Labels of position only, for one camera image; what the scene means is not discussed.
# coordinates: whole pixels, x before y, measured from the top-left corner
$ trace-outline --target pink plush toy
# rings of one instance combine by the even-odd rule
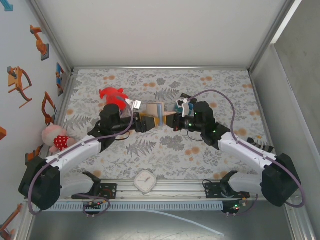
[[[67,136],[67,130],[52,123],[42,131],[42,140],[51,147],[50,153],[55,153],[58,150],[63,151],[76,143],[76,140]]]

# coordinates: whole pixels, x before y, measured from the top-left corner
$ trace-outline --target white wall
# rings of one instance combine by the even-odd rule
[[[41,132],[46,127],[41,112],[45,91],[49,93],[59,110],[63,95],[58,97],[56,65],[59,62],[52,46],[49,59],[41,61],[36,48],[36,38],[30,33],[30,25],[38,27],[27,3],[9,0],[13,12],[5,12],[0,5],[0,127],[7,136],[0,140],[0,224],[17,208],[23,196],[18,192],[25,173],[25,153],[31,153],[42,144]],[[40,33],[43,42],[46,37]],[[14,91],[8,91],[7,67],[21,67],[29,75],[32,87],[25,90],[32,101],[19,109],[25,101]],[[47,113],[54,114],[49,104]]]
[[[38,0],[73,66],[248,67],[286,0]]]
[[[292,158],[306,193],[306,209],[320,238],[320,172],[286,73],[275,47],[263,55],[251,76],[261,102],[277,154]]]

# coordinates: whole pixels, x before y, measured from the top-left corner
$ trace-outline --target stuffed animal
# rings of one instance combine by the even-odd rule
[[[42,131],[42,140],[51,147],[50,153],[55,153],[58,150],[63,151],[76,143],[76,140],[67,136],[67,130],[52,123]]]
[[[106,104],[116,104],[122,111],[126,108],[127,105],[123,101],[119,100],[117,96],[123,99],[127,99],[128,96],[125,95],[123,92],[123,88],[116,89],[114,87],[107,87],[103,90],[99,90],[101,99],[103,99],[104,95],[106,95]]]

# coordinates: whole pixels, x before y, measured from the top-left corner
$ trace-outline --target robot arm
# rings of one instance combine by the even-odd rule
[[[230,129],[216,122],[213,110],[207,102],[197,102],[193,110],[194,117],[183,117],[181,113],[176,113],[166,117],[166,124],[175,132],[185,129],[201,133],[205,144],[236,157],[257,172],[256,175],[229,172],[220,181],[221,191],[225,196],[230,197],[237,192],[263,194],[270,203],[281,207],[298,189],[291,176],[268,160],[271,159],[284,166],[300,182],[288,155],[283,153],[276,156],[237,136],[235,140]]]
[[[155,127],[153,117],[140,117],[137,112],[133,117],[133,124],[129,130],[145,133]],[[31,193],[32,202],[41,210],[49,209],[59,198],[75,194],[97,196],[101,182],[99,178],[90,172],[74,177],[66,177],[66,174],[86,159],[106,150],[116,139],[113,135],[126,130],[130,122],[131,117],[120,118],[117,105],[106,105],[100,113],[100,121],[81,141],[53,156],[45,159],[37,156],[30,161],[19,186],[19,192],[28,197],[33,179],[44,166],[47,166],[36,179]]]

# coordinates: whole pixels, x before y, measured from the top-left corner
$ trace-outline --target gray panel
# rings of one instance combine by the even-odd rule
[[[43,212],[34,221],[29,239],[41,240],[289,240],[283,208],[259,201],[248,215],[229,217],[222,212],[180,211],[170,214],[192,220],[225,238],[198,226],[148,212],[109,212],[97,219],[87,219],[78,212]]]
[[[303,0],[275,48],[320,152],[319,13],[319,0]]]
[[[251,76],[277,154],[292,158],[306,193],[306,208],[316,235],[320,218],[320,172],[293,103],[287,76],[273,46],[264,54]]]

